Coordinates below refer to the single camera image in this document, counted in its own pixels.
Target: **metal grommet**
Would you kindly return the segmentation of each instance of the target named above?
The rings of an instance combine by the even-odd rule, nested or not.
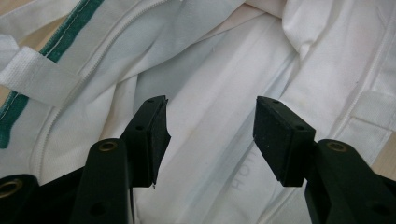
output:
[[[337,152],[346,152],[347,147],[344,144],[337,143],[337,142],[329,142],[327,143],[327,147],[331,150],[337,151]]]
[[[99,146],[99,151],[108,152],[117,148],[116,142],[104,142]]]
[[[0,199],[9,197],[21,189],[23,182],[19,179],[10,180],[2,185],[0,185]]]

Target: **green stripe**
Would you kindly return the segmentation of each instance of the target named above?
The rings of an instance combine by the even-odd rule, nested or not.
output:
[[[0,108],[0,148],[8,146],[11,128],[26,107],[28,99],[26,96],[12,91]]]
[[[72,45],[79,31],[88,23],[104,0],[82,0],[70,13],[40,53],[57,63]],[[26,107],[29,98],[12,91],[0,107],[0,148],[9,144],[11,128]]]

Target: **black clamp jaw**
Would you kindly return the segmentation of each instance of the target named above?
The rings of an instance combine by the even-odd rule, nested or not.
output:
[[[396,182],[346,143],[316,143],[315,130],[279,101],[258,97],[253,137],[282,186],[307,180],[312,223],[396,223]]]
[[[33,175],[0,179],[0,224],[134,221],[132,188],[156,183],[170,141],[166,103],[148,99],[120,139],[95,143],[85,166],[70,174],[43,186]]]

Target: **white fabric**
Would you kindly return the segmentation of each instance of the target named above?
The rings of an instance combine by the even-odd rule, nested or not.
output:
[[[78,0],[34,0],[0,16],[0,34],[18,42],[34,31],[56,21],[76,6]]]
[[[0,150],[0,176],[46,183],[73,171],[165,94],[173,138],[156,189],[135,192],[141,223],[309,221],[303,191],[283,189],[253,144],[256,97],[280,99],[317,139],[346,141],[372,163],[395,125],[395,2],[243,3],[105,1],[58,62],[75,88],[60,107],[29,101]]]
[[[20,50],[11,35],[0,35],[0,71],[3,70]]]
[[[0,84],[47,105],[62,106],[79,77],[24,47],[0,73]]]

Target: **tan surface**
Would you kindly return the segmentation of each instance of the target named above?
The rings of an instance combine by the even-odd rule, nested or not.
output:
[[[0,15],[30,1],[31,0],[0,0]],[[64,19],[60,19],[43,27],[39,31],[29,35],[25,40],[22,40],[20,44],[40,50],[63,20]],[[8,93],[9,90],[7,88],[0,86],[0,105],[7,99]],[[373,169],[378,174],[396,180],[396,133],[391,136],[387,145],[379,154],[373,165]]]
[[[389,179],[396,180],[396,133],[390,136],[387,144],[379,153],[373,164],[373,170]]]

